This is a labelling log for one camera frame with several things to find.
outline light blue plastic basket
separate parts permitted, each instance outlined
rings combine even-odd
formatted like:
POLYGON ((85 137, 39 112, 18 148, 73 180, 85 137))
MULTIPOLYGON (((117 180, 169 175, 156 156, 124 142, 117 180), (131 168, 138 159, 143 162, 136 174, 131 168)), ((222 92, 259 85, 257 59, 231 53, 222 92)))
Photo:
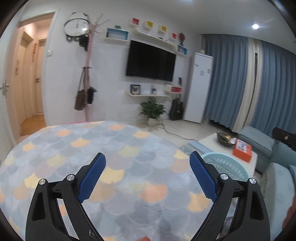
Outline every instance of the light blue plastic basket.
POLYGON ((250 178, 246 169, 231 156, 209 152, 202 155, 202 158, 206 163, 212 164, 219 173, 226 173, 233 180, 247 181, 250 178))

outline white plant pot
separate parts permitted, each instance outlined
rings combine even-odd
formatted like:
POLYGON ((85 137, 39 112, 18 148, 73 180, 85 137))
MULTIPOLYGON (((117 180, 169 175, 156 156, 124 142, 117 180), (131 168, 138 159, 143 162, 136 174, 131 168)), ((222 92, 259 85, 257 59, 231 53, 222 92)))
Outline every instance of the white plant pot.
POLYGON ((151 119, 151 118, 148 118, 148 125, 150 127, 154 127, 156 126, 156 124, 158 123, 158 119, 151 119))

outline wooden floor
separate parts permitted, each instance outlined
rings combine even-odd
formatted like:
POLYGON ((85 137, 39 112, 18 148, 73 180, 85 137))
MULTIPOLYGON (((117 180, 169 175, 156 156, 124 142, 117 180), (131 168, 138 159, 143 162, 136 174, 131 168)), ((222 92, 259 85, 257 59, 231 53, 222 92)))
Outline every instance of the wooden floor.
POLYGON ((44 127, 46 127, 44 115, 33 116, 32 118, 26 119, 21 125, 21 136, 32 135, 44 127))

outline potted plant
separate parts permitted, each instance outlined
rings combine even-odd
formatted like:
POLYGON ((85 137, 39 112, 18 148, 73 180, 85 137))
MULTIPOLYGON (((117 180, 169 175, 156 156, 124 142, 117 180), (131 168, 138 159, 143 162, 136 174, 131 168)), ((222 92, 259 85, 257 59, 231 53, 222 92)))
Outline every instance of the potted plant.
POLYGON ((148 117, 148 125, 156 126, 158 123, 158 119, 161 114, 166 113, 165 106, 162 104, 158 104, 154 97, 150 97, 147 102, 141 103, 142 112, 140 115, 145 115, 148 117))

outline ceiling light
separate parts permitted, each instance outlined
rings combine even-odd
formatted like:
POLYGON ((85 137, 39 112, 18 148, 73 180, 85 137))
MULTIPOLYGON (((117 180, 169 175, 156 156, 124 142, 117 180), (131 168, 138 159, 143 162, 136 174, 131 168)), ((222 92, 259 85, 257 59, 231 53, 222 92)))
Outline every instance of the ceiling light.
POLYGON ((253 29, 258 29, 259 26, 258 26, 258 24, 254 24, 254 25, 252 25, 252 28, 253 28, 253 29))

